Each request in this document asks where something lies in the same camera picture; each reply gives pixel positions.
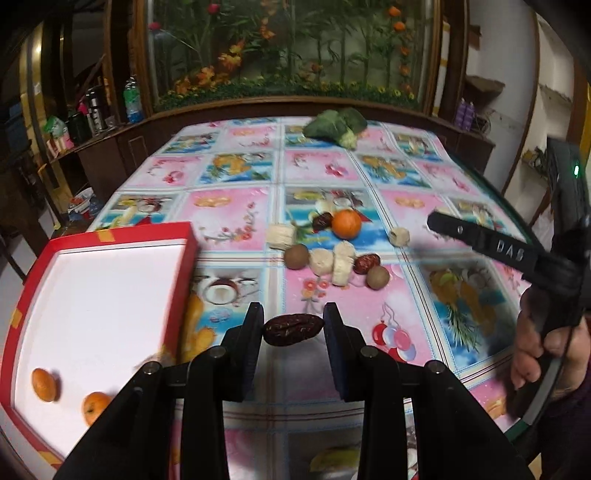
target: plastic bottle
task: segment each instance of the plastic bottle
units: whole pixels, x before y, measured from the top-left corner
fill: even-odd
[[[454,125],[458,128],[462,128],[462,124],[464,123],[464,115],[466,114],[466,107],[467,103],[464,99],[460,102],[460,105],[457,107],[456,112],[456,119],[454,120]]]
[[[144,119],[142,111],[142,102],[139,98],[139,87],[135,78],[130,77],[125,83],[123,89],[123,99],[125,100],[125,109],[129,123],[136,124]]]
[[[472,122],[475,117],[474,103],[470,102],[470,105],[466,107],[466,114],[464,115],[464,121],[462,122],[462,128],[469,132],[472,129]]]

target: shelf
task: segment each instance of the shelf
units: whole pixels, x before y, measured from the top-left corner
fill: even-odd
[[[573,108],[573,100],[569,98],[565,93],[559,92],[558,90],[554,90],[553,88],[549,87],[548,85],[544,85],[540,83],[540,90],[546,96],[548,100],[559,104],[569,110]]]

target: round table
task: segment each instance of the round table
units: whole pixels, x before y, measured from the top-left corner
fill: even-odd
[[[220,344],[259,301],[265,320],[322,314],[338,305],[346,324],[398,361],[439,359],[507,430],[505,389],[519,297],[528,285],[501,264],[429,230],[439,210],[524,239],[499,197],[455,163],[430,132],[370,122],[356,151],[305,138],[309,118],[253,118],[192,125],[148,158],[113,195],[90,230],[189,221],[200,244],[180,361]],[[297,226],[297,241],[332,249],[314,232],[319,212],[355,209],[358,255],[377,253],[391,279],[380,291],[353,274],[345,287],[309,268],[287,270],[265,242],[273,223]],[[409,230],[395,248],[391,228]],[[226,446],[233,480],[355,476],[362,404],[339,400],[323,333],[286,347],[263,343],[248,401],[227,403]],[[416,474],[412,405],[405,403],[409,478]],[[178,474],[180,407],[174,425]]]

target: glass pane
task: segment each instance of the glass pane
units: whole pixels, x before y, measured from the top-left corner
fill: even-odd
[[[432,0],[151,0],[152,87],[166,110],[317,95],[420,109]]]

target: yellow tape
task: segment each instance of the yellow tape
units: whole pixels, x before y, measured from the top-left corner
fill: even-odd
[[[12,312],[12,319],[10,320],[10,326],[12,328],[18,328],[22,322],[22,313],[19,309],[14,309]]]
[[[98,230],[96,234],[98,235],[100,242],[112,243],[115,241],[115,236],[111,230]]]
[[[61,460],[51,452],[39,452],[39,455],[50,465],[61,465]]]

